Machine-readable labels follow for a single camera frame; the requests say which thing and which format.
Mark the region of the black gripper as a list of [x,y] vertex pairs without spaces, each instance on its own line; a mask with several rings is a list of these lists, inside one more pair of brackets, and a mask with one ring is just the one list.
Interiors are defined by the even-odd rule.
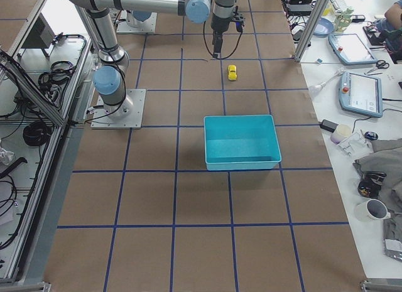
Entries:
[[222,33],[229,29],[234,12],[234,4],[227,5],[214,3],[212,10],[211,28],[213,30],[213,54],[214,58],[219,58],[222,50],[223,36]]

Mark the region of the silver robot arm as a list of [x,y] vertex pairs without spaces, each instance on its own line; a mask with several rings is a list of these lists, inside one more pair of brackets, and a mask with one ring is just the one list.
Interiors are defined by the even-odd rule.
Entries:
[[221,60],[224,33],[231,23],[242,32],[243,22],[237,12],[236,0],[69,0],[75,5],[90,37],[99,47],[98,54],[104,65],[125,71],[129,54],[137,47],[135,41],[150,37],[154,44],[163,40],[178,46],[178,35],[155,35],[144,31],[159,14],[164,24],[187,18],[193,24],[210,20],[211,58]]
[[172,15],[146,14],[128,12],[126,15],[128,28],[136,29],[138,36],[144,38],[146,58],[177,58],[186,47],[195,46],[196,51],[205,52],[208,58],[222,58],[215,48],[215,35],[209,22],[196,24],[186,17]]

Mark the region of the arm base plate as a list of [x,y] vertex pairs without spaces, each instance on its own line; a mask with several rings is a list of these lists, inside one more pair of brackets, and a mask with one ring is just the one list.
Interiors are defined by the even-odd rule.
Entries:
[[140,21],[131,13],[123,11],[117,21],[117,34],[154,34],[156,28],[157,13],[151,13],[150,17]]
[[117,112],[107,116],[113,111],[111,106],[94,112],[95,120],[91,122],[92,129],[140,129],[143,120],[145,89],[127,89],[126,99]]

